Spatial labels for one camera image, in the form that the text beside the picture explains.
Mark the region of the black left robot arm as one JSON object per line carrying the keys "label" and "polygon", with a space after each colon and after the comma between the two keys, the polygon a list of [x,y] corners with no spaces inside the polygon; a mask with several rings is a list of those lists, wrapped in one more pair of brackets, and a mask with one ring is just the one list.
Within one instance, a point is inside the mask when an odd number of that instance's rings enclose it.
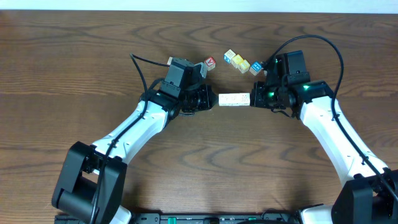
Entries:
{"label": "black left robot arm", "polygon": [[216,102],[206,84],[177,98],[148,89],[135,111],[107,136],[90,145],[78,141],[68,150],[52,206],[83,223],[129,223],[132,213],[121,200],[130,161],[179,113],[210,110]]}

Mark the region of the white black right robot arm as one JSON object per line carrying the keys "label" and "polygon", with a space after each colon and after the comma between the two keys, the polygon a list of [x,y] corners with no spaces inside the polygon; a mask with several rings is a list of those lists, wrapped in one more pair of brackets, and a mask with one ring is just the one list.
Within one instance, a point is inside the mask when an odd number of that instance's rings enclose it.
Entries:
{"label": "white black right robot arm", "polygon": [[274,113],[292,110],[317,138],[331,160],[342,190],[333,205],[298,211],[300,223],[397,223],[397,171],[390,170],[361,140],[341,111],[335,92],[324,81],[311,81],[302,59],[256,62],[264,71],[251,106]]}

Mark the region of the green letter Z block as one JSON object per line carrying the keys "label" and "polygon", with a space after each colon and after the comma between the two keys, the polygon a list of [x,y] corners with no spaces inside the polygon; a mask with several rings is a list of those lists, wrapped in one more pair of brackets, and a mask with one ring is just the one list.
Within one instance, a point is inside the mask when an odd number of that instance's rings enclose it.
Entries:
{"label": "green letter Z block", "polygon": [[229,105],[229,95],[228,94],[219,94],[218,103],[219,103],[219,106],[228,106]]}

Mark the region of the plain drawing wooden block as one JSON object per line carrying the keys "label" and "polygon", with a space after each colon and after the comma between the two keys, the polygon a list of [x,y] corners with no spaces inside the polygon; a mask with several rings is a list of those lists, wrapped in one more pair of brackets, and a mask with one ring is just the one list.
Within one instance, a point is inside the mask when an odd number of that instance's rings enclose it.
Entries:
{"label": "plain drawing wooden block", "polygon": [[250,105],[250,93],[240,93],[239,94],[239,104],[241,106],[249,106]]}

